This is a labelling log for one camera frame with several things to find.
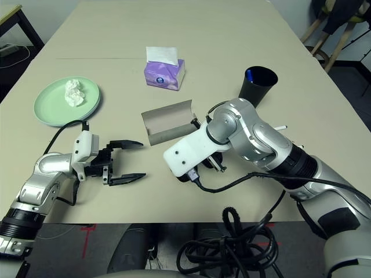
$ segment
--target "wall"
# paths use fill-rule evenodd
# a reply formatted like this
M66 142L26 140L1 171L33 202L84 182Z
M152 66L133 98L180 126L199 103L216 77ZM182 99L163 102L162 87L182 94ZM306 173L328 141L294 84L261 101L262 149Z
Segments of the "wall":
M79 0L0 0L1 4L21 4L22 11L44 42L52 37L78 2ZM5 42L31 44L18 25L1 37L0 44Z
M59 28L62 22L76 7L79 0L0 0L1 3L7 4L19 3L23 6L23 12L28 17L31 24L34 26L44 42L47 42L54 32ZM286 20L294 33L301 37L306 29L315 20L311 10L311 0L271 0L272 4ZM331 54L339 38L341 37L345 26L339 28L334 35L330 36L328 41L322 48L327 54ZM367 23L357 24L352 33L351 39L356 38L368 29ZM319 36L319 29L305 43L306 45L314 45ZM29 45L30 42L22 33L18 26L13 27L1 39L0 43L11 42L20 45ZM365 35L355 44L346 48L339 55L339 60L359 61L371 46L371 32Z

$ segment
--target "black cup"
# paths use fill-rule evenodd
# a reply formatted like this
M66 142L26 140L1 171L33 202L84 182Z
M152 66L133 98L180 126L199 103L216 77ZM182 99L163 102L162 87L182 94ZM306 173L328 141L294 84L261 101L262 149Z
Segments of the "black cup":
M277 75L269 68L250 67L245 71L245 78L238 97L250 101L256 108L277 81Z

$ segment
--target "chair leg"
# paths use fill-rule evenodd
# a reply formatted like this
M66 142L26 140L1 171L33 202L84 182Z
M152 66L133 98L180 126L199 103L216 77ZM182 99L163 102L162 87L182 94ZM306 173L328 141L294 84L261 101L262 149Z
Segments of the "chair leg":
M307 39L313 34L313 32L321 25L321 23L326 19L326 14L320 14L319 17L312 23L312 25L308 28L305 34L300 38L302 43L306 42Z
M337 46L336 46L334 52L332 53L332 55L330 57L329 63L325 67L325 71L326 72L329 72L329 70L331 69L332 65L335 63L335 61L337 59L337 56L339 56L339 54L341 52L341 49L343 48L343 46L347 42L350 34L352 34L352 31L353 31L355 25L356 25L355 22L349 22L348 23L347 27L345 28L344 33L342 34L339 42L337 43Z
M330 34L327 34L325 32L321 32L321 36L319 37L319 40L317 44L313 47L311 54L315 56L316 52L321 49L322 45L326 42L326 40L329 38Z

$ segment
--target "crumpled tissue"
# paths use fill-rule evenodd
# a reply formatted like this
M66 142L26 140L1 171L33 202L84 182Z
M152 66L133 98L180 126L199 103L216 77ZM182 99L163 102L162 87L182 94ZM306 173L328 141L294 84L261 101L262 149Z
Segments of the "crumpled tissue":
M76 107L82 104L85 94L80 91L80 82L77 79L71 79L66 82L64 99L69 106Z

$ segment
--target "red tape mark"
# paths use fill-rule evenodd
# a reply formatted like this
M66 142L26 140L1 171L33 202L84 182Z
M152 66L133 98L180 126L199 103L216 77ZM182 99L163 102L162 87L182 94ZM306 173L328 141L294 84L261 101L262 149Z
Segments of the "red tape mark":
M83 250L82 250L82 258L85 259L85 254L86 250L88 249L88 241L89 241L89 235L90 231L95 231L95 228L97 227L97 224L94 224L91 227L81 227L81 231L86 231L86 236L85 236L85 243L83 245Z
M258 243L256 243L256 244L259 245L259 246L268 246L269 242L258 242Z

